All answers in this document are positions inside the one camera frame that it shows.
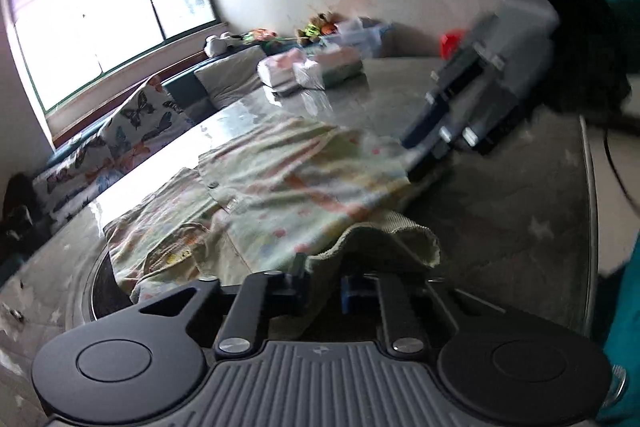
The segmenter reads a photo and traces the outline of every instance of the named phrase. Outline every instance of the table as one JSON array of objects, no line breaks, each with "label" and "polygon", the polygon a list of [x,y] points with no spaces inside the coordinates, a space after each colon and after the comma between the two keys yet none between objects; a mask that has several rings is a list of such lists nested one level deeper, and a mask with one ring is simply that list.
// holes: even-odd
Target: table
[{"label": "table", "polygon": [[[400,137],[424,107],[429,58],[365,61],[361,76],[327,92],[276,99],[258,90],[213,115],[125,176],[53,237],[0,291],[0,425],[43,419],[31,387],[40,346],[87,320],[91,281],[105,256],[102,227],[198,156],[280,108]],[[591,154],[577,117],[545,110],[495,155],[456,158],[447,176],[406,210],[440,238],[436,269],[454,284],[577,331],[590,321],[597,262]]]}]

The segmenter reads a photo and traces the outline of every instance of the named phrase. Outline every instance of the window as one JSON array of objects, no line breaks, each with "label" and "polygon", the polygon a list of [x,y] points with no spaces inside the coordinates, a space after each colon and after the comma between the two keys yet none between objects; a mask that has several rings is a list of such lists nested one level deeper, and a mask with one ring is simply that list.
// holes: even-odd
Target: window
[{"label": "window", "polygon": [[10,0],[45,111],[156,46],[215,22],[210,0]]}]

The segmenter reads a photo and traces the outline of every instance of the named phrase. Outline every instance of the metal screw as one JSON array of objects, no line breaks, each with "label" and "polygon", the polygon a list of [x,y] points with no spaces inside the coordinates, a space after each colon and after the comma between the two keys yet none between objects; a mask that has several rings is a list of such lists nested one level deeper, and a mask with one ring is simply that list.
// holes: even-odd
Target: metal screw
[{"label": "metal screw", "polygon": [[405,337],[396,340],[392,344],[392,346],[398,353],[411,355],[413,353],[418,353],[418,351],[421,351],[422,348],[424,348],[424,343],[419,339],[414,339],[413,337]]},{"label": "metal screw", "polygon": [[251,347],[251,343],[247,339],[243,339],[241,337],[231,337],[220,342],[218,347],[225,353],[238,354],[248,351]]}]

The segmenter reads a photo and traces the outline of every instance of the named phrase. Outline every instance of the butterfly-patterned cover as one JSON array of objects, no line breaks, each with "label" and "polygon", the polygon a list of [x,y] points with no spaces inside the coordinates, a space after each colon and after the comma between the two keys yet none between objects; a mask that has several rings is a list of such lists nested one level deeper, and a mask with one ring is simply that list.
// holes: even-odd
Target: butterfly-patterned cover
[{"label": "butterfly-patterned cover", "polygon": [[52,231],[192,126],[159,82],[140,86],[97,134],[33,181]]}]

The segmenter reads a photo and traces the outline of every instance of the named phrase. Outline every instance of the window frame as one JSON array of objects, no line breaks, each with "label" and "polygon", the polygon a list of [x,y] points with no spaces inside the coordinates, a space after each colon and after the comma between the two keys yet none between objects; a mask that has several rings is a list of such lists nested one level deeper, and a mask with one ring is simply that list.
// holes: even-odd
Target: window frame
[{"label": "window frame", "polygon": [[162,35],[162,42],[160,42],[159,44],[156,44],[155,46],[144,50],[143,52],[139,53],[138,55],[135,55],[134,57],[128,58],[127,60],[125,60],[124,62],[122,62],[121,64],[118,64],[117,66],[114,66],[113,68],[111,68],[108,71],[103,71],[101,74],[99,74],[98,76],[96,76],[95,78],[92,78],[89,82],[87,82],[86,84],[82,85],[81,87],[79,87],[78,89],[76,89],[74,92],[70,93],[69,95],[67,95],[65,98],[63,98],[62,100],[60,100],[58,103],[56,103],[55,105],[53,105],[51,108],[49,109],[45,109],[44,104],[42,103],[42,100],[40,99],[40,95],[38,93],[38,89],[36,89],[36,85],[33,82],[33,77],[31,76],[31,71],[29,70],[29,65],[27,63],[27,60],[24,56],[24,51],[22,50],[22,43],[20,42],[20,37],[18,36],[18,33],[16,31],[15,28],[15,15],[14,15],[14,11],[13,10],[9,10],[9,14],[11,17],[11,22],[12,25],[14,26],[14,31],[16,33],[16,38],[17,38],[17,42],[18,42],[18,48],[20,49],[20,56],[22,57],[22,61],[24,63],[26,72],[27,72],[27,76],[29,77],[29,81],[31,83],[31,87],[33,87],[33,91],[35,93],[36,99],[38,100],[38,103],[40,104],[40,108],[42,109],[43,113],[45,116],[49,115],[50,113],[55,112],[56,110],[58,110],[60,107],[62,107],[63,105],[65,105],[69,100],[75,98],[79,93],[83,92],[85,89],[87,89],[90,86],[93,86],[94,84],[97,84],[98,82],[104,80],[105,78],[107,78],[108,76],[112,75],[113,73],[115,73],[118,70],[121,70],[122,68],[125,68],[127,66],[129,66],[130,64],[134,63],[135,61],[139,60],[142,57],[145,57],[147,55],[150,55],[160,49],[162,49],[165,46],[168,46],[169,44],[172,44],[176,41],[179,41],[180,39],[183,39],[185,37],[189,37],[190,35],[196,34],[198,32],[201,32],[207,28],[211,28],[213,26],[219,25],[220,23],[222,23],[222,20],[220,20],[220,17],[218,15],[218,10],[216,8],[216,4],[214,2],[214,0],[209,0],[209,5],[211,6],[211,10],[213,12],[214,15],[214,19],[210,22],[201,24],[199,26],[196,26],[195,28],[191,28],[189,30],[185,30],[181,33],[178,33],[177,35],[174,35],[173,37],[169,37],[167,38],[167,36],[164,33],[164,28],[162,28],[162,23],[160,22],[160,18],[158,16],[158,12],[156,11],[156,6],[154,5],[154,1],[153,0],[149,0],[149,2],[151,3],[151,7],[153,9],[154,15],[156,17],[156,23],[158,24],[158,28],[160,29],[160,33]]}]

